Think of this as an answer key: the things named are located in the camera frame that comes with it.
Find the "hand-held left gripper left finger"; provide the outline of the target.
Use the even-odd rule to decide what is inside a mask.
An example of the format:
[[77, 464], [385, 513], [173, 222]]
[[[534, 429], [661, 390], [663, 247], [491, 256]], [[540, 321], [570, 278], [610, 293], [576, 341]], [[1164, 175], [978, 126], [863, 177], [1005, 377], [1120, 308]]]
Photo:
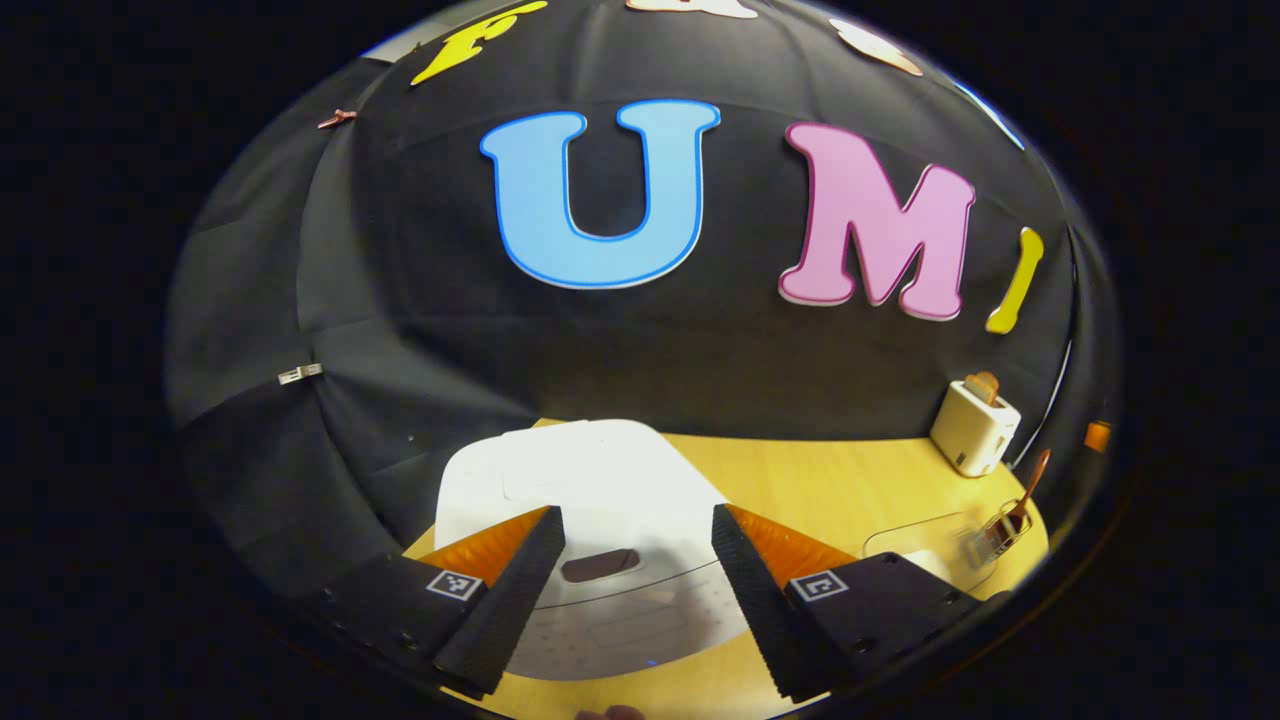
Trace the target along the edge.
[[564, 550], [541, 506], [411, 559], [383, 555], [319, 592], [319, 616], [380, 664], [472, 700], [497, 691]]

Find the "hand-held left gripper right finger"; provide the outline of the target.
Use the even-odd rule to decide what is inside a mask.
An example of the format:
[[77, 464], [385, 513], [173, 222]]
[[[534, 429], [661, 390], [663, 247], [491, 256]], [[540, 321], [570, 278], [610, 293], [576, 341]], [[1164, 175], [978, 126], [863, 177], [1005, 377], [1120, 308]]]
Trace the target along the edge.
[[852, 691], [905, 664], [980, 601], [895, 552], [855, 557], [732, 503], [710, 543], [781, 696]]

